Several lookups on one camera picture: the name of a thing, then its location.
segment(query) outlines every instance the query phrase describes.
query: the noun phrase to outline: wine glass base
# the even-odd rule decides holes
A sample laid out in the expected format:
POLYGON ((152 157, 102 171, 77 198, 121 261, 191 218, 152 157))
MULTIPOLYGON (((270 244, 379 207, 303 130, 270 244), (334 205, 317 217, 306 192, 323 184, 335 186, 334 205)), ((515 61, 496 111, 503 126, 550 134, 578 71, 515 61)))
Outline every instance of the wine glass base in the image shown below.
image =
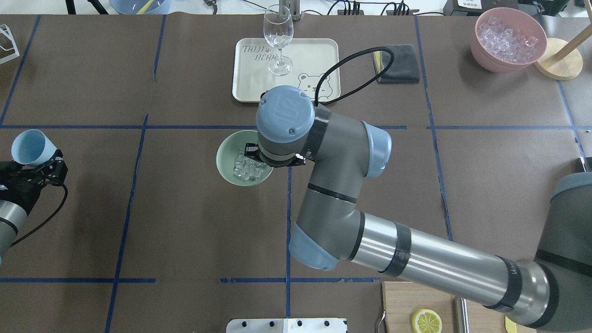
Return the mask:
POLYGON ((278 59, 272 59, 269 62, 269 71, 277 76, 288 75, 292 71, 292 60, 286 56, 282 57, 281 62, 278 59))

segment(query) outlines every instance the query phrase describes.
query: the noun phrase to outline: green bowl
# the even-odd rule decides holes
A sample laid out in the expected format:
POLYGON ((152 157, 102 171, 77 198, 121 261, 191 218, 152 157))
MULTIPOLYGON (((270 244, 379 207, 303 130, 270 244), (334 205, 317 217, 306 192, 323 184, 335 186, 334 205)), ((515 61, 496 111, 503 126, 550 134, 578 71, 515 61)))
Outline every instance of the green bowl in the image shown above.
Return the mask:
POLYGON ((218 172, 227 182, 237 186, 254 186, 261 184, 271 175, 273 168, 264 164, 265 171, 263 175, 256 180, 242 180, 234 175, 234 161, 239 150, 244 150, 247 142, 256 143, 259 141, 258 133, 255 130, 242 130, 227 137, 218 148, 216 153, 216 167, 218 172))

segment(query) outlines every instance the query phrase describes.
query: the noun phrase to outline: wine glass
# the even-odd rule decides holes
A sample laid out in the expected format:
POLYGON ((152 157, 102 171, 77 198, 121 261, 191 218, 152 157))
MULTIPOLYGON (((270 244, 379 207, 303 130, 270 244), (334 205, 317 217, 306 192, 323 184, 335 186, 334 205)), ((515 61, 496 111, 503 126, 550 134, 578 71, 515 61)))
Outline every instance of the wine glass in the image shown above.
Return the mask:
POLYGON ((269 71, 278 76, 290 73, 292 60, 282 56, 282 49, 290 44, 294 36, 294 24, 288 7, 279 4, 267 7, 263 18, 263 35, 269 45, 279 50, 279 57, 269 62, 269 71))

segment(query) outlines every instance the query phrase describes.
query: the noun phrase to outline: wine glass stem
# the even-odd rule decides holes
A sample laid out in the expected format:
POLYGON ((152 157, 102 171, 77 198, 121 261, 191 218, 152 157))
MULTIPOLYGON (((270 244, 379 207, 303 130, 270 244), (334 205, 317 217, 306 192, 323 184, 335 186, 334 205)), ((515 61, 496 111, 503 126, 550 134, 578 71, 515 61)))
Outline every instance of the wine glass stem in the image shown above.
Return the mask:
POLYGON ((277 64, 278 64, 278 66, 284 65, 284 58, 282 58, 282 49, 279 49, 279 59, 278 59, 277 64))

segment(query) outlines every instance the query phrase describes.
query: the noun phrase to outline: blue joint cap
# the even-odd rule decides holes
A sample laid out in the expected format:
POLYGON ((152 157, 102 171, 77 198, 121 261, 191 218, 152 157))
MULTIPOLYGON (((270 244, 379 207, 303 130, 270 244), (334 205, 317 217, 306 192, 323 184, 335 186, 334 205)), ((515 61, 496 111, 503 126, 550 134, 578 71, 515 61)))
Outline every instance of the blue joint cap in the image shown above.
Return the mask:
POLYGON ((379 129, 362 121, 368 134, 368 145, 370 148, 370 159, 368 161, 368 173, 366 177, 376 178, 382 174, 387 167, 388 159, 391 157, 392 140, 387 131, 379 129))
POLYGON ((332 271, 337 265, 337 258, 312 240, 298 224, 290 237, 290 255, 306 266, 323 271, 332 271))
POLYGON ((592 185, 592 172, 577 172, 575 174, 567 175, 559 180, 555 192, 551 197, 551 201, 557 194, 570 190, 575 187, 592 185))
POLYGON ((275 143, 294 142, 313 126, 313 102, 304 91, 280 85, 263 95, 256 119, 257 129, 265 139, 275 143))

